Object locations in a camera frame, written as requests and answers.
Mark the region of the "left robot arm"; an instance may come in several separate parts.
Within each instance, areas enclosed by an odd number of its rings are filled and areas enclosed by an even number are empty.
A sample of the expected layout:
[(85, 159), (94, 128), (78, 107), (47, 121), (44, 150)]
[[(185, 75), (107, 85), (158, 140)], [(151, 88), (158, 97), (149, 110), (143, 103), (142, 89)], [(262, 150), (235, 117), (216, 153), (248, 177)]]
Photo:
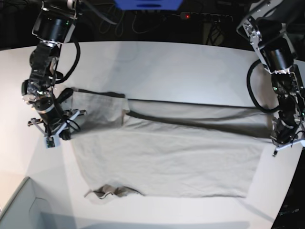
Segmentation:
[[(295, 24), (305, 12), (303, 0), (260, 0), (244, 15), (236, 32), (245, 38), (258, 60), (249, 68), (246, 85), (255, 107), (265, 114), (278, 113), (272, 120), (273, 155), (297, 144), (305, 144), (305, 85), (298, 65), (297, 52), (288, 34), (304, 32), (304, 24)], [(262, 107), (251, 88), (250, 77), (261, 64), (271, 75), (278, 106)]]

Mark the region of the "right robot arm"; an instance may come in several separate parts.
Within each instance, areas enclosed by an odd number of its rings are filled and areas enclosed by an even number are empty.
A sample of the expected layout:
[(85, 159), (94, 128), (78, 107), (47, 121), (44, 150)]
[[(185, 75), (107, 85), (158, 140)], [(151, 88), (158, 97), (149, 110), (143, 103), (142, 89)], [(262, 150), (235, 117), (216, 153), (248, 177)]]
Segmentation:
[[(81, 129), (75, 119), (86, 114), (85, 110), (62, 108), (61, 104), (73, 95), (73, 89), (66, 88), (59, 96), (53, 92), (55, 85), (71, 76), (80, 60), (81, 49), (73, 32), (84, 10), (94, 12), (109, 24), (117, 24), (114, 17), (99, 11), (87, 0), (44, 0), (32, 29), (39, 43), (30, 55), (31, 72), (22, 83), (21, 94), (23, 101), (40, 116), (39, 119), (32, 118), (28, 126), (35, 126), (42, 132), (46, 148), (58, 147), (60, 140), (70, 140), (72, 131)], [(61, 47), (69, 41), (75, 44), (76, 58), (63, 75), (57, 68)]]

